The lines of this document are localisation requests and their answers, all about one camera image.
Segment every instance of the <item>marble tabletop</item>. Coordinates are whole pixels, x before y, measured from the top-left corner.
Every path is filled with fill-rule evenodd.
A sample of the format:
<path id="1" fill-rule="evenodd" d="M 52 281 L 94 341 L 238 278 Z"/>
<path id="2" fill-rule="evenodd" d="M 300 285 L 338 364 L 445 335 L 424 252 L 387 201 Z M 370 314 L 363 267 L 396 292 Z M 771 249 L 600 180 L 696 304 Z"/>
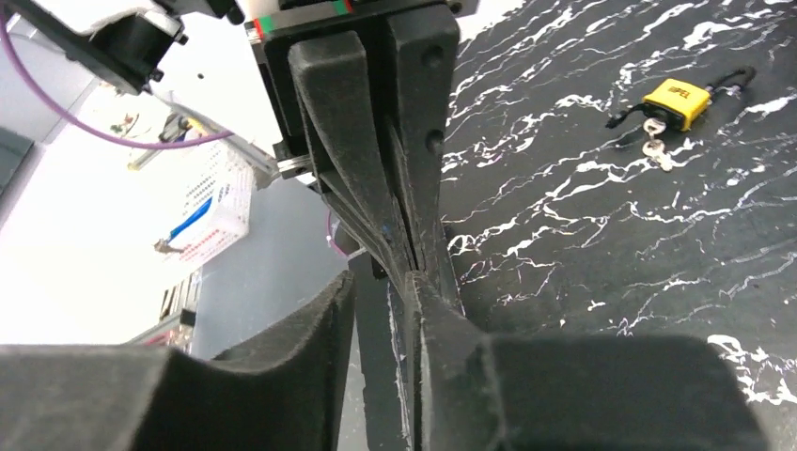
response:
<path id="1" fill-rule="evenodd" d="M 468 318 L 699 336 L 773 449 L 797 449 L 797 6 L 506 2 L 461 46 L 448 124 L 443 215 Z M 642 154 L 640 117 L 603 127 L 665 78 L 740 65 L 758 69 L 750 89 L 664 135 L 670 173 Z"/>

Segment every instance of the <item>screw hole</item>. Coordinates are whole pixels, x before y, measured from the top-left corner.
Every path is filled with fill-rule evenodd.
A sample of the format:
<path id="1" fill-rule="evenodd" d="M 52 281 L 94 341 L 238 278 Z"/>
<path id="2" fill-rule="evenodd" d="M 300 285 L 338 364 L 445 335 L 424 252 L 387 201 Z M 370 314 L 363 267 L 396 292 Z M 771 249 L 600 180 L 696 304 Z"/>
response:
<path id="1" fill-rule="evenodd" d="M 443 47 L 439 45 L 430 46 L 421 56 L 421 62 L 430 69 L 439 67 L 443 63 Z"/>
<path id="2" fill-rule="evenodd" d="M 445 136 L 439 130 L 432 130 L 426 135 L 426 149 L 435 155 L 443 155 Z"/>

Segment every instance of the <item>gray floor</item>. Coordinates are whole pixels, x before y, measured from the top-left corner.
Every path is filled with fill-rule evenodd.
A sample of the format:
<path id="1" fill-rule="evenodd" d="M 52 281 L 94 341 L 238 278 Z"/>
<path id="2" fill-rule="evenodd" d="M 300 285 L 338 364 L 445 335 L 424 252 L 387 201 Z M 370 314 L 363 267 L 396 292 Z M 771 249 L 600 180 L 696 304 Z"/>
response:
<path id="1" fill-rule="evenodd" d="M 249 235 L 202 269 L 194 344 L 208 359 L 309 302 L 346 260 L 326 243 L 326 206 L 296 180 L 276 180 L 252 200 Z M 352 338 L 338 448 L 367 450 L 357 336 Z"/>

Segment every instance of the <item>red stripe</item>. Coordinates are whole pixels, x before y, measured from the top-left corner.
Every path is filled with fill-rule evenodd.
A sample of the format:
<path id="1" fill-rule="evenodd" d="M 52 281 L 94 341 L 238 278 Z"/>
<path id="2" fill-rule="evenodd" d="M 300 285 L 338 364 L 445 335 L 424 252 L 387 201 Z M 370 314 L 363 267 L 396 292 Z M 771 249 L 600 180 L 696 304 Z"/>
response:
<path id="1" fill-rule="evenodd" d="M 260 19 L 255 19 L 255 28 L 258 30 L 260 40 L 263 40 L 263 29 L 260 27 Z"/>

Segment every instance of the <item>black table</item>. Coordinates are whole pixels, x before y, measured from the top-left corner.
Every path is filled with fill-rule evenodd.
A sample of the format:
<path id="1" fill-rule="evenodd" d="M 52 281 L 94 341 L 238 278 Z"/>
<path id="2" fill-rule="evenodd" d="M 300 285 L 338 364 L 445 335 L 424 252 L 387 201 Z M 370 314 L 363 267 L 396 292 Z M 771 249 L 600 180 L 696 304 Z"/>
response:
<path id="1" fill-rule="evenodd" d="M 795 32 L 790 1 L 539 0 L 465 43 L 442 205 L 468 318 L 705 338 L 773 449 L 792 449 Z M 671 173 L 642 154 L 640 117 L 603 127 L 665 78 L 702 85 L 745 64 L 758 77 L 739 99 L 664 135 Z"/>

